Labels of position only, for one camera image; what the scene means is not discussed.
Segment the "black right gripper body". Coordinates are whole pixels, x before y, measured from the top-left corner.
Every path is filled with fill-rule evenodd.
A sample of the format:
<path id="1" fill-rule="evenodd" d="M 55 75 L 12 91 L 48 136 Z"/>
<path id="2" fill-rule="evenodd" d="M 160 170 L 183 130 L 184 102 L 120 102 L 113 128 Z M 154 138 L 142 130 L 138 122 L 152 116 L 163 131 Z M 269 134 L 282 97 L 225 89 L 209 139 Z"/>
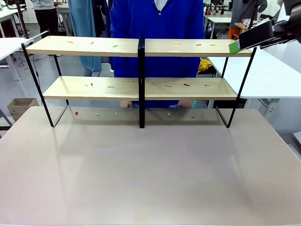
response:
<path id="1" fill-rule="evenodd" d="M 301 12 L 292 11 L 287 21 L 282 20 L 274 24 L 274 35 L 284 42 L 297 40 L 301 42 Z"/>

